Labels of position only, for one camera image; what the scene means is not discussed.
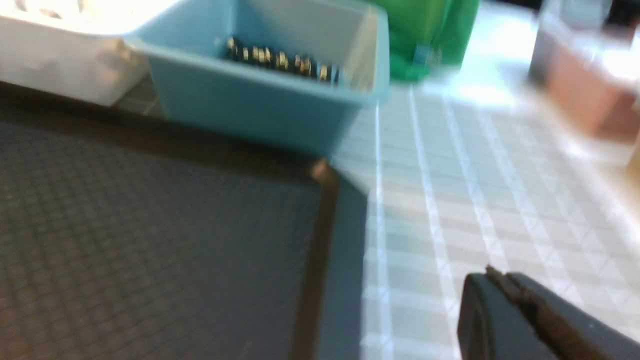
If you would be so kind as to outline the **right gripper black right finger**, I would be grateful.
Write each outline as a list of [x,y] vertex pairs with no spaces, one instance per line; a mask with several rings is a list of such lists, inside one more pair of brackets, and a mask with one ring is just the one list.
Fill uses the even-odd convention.
[[509,300],[560,360],[637,360],[639,342],[529,276],[509,272]]

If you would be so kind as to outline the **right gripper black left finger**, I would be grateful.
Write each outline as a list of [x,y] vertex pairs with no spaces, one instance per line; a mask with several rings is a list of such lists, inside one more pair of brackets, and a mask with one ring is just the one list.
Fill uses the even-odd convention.
[[466,275],[457,340],[464,360],[544,360],[546,344],[523,313],[525,290],[539,296],[546,287],[522,272],[486,266]]

